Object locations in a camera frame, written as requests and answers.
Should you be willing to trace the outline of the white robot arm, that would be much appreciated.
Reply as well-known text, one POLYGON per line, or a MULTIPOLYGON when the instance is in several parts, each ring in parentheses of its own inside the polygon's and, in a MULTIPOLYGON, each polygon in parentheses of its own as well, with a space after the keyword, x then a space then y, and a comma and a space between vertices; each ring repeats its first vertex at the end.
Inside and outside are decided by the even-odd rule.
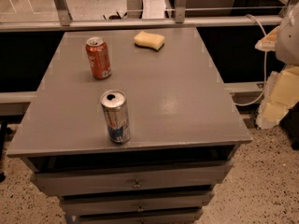
POLYGON ((271 129, 299 102, 299 3, 255 48, 274 51, 276 58, 285 63, 279 73, 272 72, 267 79, 258 109, 256 124, 261 129, 271 129))

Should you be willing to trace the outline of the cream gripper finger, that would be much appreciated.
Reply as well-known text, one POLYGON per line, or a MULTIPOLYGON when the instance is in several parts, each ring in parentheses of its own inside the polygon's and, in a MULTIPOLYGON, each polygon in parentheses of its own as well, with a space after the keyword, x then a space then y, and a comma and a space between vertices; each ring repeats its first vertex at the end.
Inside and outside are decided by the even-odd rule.
POLYGON ((258 109, 256 124, 260 129, 271 129, 282 121, 299 102, 299 67, 286 66, 272 72, 264 88, 264 98, 258 109))
POLYGON ((275 27, 270 33, 260 39, 255 48, 260 51, 275 51, 279 27, 275 27))

